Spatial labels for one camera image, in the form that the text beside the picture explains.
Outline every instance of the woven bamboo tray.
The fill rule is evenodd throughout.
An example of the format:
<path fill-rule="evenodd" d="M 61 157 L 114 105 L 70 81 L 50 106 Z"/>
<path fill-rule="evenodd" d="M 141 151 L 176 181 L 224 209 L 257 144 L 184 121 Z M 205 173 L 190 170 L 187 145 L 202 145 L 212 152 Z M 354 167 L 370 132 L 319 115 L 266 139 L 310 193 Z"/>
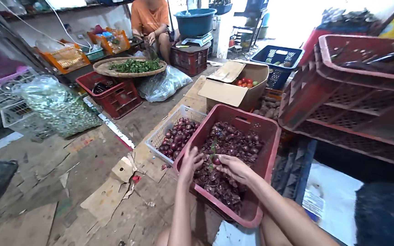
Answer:
<path fill-rule="evenodd" d="M 96 62 L 93 65 L 94 71 L 96 71 L 99 74 L 102 75 L 106 75 L 106 76 L 111 76 L 111 77 L 120 77 L 120 78 L 133 78 L 133 77 L 145 77 L 145 76 L 151 76 L 151 75 L 155 75 L 158 73 L 161 73 L 163 71 L 166 70 L 167 68 L 167 63 L 160 60 L 159 63 L 162 66 L 160 69 L 158 70 L 154 70 L 154 71 L 150 71 L 150 72 L 145 72 L 145 73 L 118 73 L 114 70 L 109 70 L 109 66 L 112 64 L 112 62 L 115 63 L 121 63 L 121 62 L 125 62 L 127 59 L 135 59 L 138 61 L 145 61 L 147 59 L 138 57 L 138 58 L 134 58 L 134 57 L 115 57 L 115 58 L 110 58 L 110 59 L 105 59 L 105 60 L 101 60 Z"/>

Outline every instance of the electrical cable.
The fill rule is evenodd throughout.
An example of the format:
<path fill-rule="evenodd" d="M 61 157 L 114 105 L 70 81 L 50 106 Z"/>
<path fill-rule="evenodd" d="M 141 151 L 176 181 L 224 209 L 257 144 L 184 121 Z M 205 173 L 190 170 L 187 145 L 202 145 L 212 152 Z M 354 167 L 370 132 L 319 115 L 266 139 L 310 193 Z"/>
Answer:
<path fill-rule="evenodd" d="M 48 2 L 48 0 L 45 0 L 45 2 L 47 2 L 47 4 L 48 4 L 48 6 L 52 9 L 52 11 L 54 11 L 54 13 L 56 14 L 56 16 L 57 16 L 57 18 L 58 18 L 58 20 L 60 21 L 60 24 L 62 25 L 62 27 L 63 27 L 63 30 L 65 30 L 65 32 L 66 32 L 66 34 L 68 35 L 68 37 L 74 42 L 74 43 L 76 43 L 76 44 L 78 44 L 78 45 L 80 45 L 80 46 L 83 46 L 83 47 L 86 47 L 86 48 L 89 48 L 89 51 L 91 51 L 91 49 L 92 49 L 92 46 L 91 46 L 91 44 L 88 42 L 88 44 L 89 44 L 89 47 L 87 47 L 87 46 L 85 46 L 85 45 L 82 45 L 82 44 L 79 44 L 79 43 L 77 43 L 77 42 L 75 42 L 75 40 L 71 37 L 71 35 L 69 35 L 69 33 L 68 33 L 68 31 L 66 30 L 66 28 L 65 28 L 65 25 L 63 25 L 63 22 L 62 22 L 62 20 L 60 19 L 60 17 L 59 17 L 59 15 L 57 14 L 57 12 L 56 12 L 56 9 L 55 8 L 53 8 L 53 6 L 51 6 L 51 4 Z"/>
<path fill-rule="evenodd" d="M 21 17 L 19 17 L 16 13 L 14 13 L 13 11 L 11 11 L 11 9 L 9 9 L 3 2 L 1 2 L 1 0 L 0 0 L 0 3 L 8 10 L 11 14 L 13 14 L 14 16 L 16 16 L 19 20 L 21 20 L 22 22 L 24 22 L 25 24 L 27 24 L 27 25 L 28 25 L 29 27 L 31 27 L 33 30 L 35 30 L 35 31 L 37 31 L 37 32 L 39 32 L 39 33 L 42 33 L 42 34 L 45 35 L 46 37 L 48 37 L 48 38 L 50 38 L 50 39 L 52 39 L 52 40 L 54 40 L 54 41 L 56 41 L 56 42 L 58 42 L 58 43 L 60 43 L 60 44 L 62 44 L 62 45 L 65 45 L 64 43 L 62 43 L 62 42 L 60 42 L 60 41 L 58 41 L 58 40 L 53 39 L 52 37 L 48 36 L 47 34 L 45 34 L 45 33 L 41 32 L 41 31 L 37 30 L 37 29 L 34 28 L 32 25 L 28 24 L 25 20 L 23 20 Z"/>

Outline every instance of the plastic bag of vegetables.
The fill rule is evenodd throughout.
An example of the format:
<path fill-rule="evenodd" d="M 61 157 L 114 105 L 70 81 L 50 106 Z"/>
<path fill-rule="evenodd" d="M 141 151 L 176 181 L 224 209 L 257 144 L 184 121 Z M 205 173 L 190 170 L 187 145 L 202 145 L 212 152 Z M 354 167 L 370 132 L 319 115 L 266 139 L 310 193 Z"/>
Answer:
<path fill-rule="evenodd" d="M 162 102 L 193 80 L 179 69 L 167 66 L 167 69 L 159 74 L 148 76 L 138 86 L 139 96 L 149 102 Z"/>
<path fill-rule="evenodd" d="M 24 98 L 27 105 L 61 137 L 69 137 L 102 124 L 102 120 L 83 99 L 74 95 L 54 76 L 41 75 L 30 83 L 17 85 L 14 93 Z"/>

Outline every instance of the cardboard box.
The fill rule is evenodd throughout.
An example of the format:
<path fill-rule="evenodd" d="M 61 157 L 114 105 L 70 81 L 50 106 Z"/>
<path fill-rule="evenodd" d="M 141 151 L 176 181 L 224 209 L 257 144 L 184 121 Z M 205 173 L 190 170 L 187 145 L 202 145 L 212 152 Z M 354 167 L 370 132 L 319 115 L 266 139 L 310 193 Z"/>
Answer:
<path fill-rule="evenodd" d="M 250 78 L 260 82 L 247 88 L 233 85 L 237 78 Z M 206 77 L 198 94 L 206 98 L 207 112 L 216 104 L 224 103 L 248 112 L 252 109 L 267 85 L 268 66 L 244 60 L 228 61 L 220 69 Z"/>

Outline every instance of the person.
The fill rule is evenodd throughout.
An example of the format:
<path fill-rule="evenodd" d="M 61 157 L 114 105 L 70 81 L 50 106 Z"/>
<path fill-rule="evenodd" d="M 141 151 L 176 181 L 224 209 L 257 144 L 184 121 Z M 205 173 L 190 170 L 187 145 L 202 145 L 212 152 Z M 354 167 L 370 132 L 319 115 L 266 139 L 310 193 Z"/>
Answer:
<path fill-rule="evenodd" d="M 132 3 L 132 34 L 138 39 L 146 37 L 150 45 L 155 43 L 163 59 L 170 64 L 171 42 L 177 41 L 179 31 L 174 36 L 168 30 L 168 4 L 165 0 L 135 0 Z"/>
<path fill-rule="evenodd" d="M 172 224 L 161 232 L 156 246 L 203 246 L 191 236 L 189 210 L 189 186 L 194 171 L 203 163 L 203 153 L 187 146 L 179 171 Z M 227 173 L 245 184 L 261 202 L 264 216 L 260 224 L 262 246 L 338 246 L 338 244 L 306 215 L 305 211 L 290 199 L 283 198 L 263 178 L 237 157 L 219 154 L 222 165 L 216 169 Z"/>

